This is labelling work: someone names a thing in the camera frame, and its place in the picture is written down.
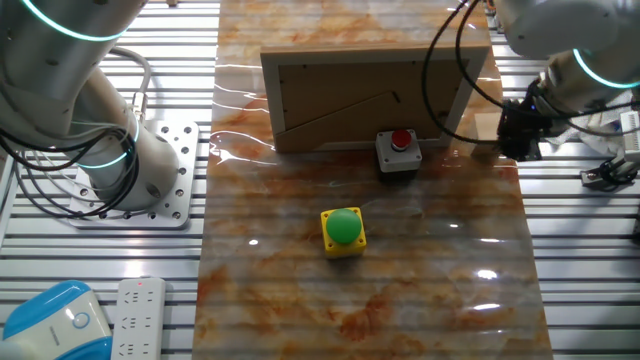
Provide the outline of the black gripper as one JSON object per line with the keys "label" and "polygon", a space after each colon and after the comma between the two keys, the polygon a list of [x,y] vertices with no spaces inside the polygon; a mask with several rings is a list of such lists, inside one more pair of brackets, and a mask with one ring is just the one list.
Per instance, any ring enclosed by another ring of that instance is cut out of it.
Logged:
{"label": "black gripper", "polygon": [[504,101],[497,130],[500,154],[512,160],[540,161],[539,140],[543,124],[531,97]]}

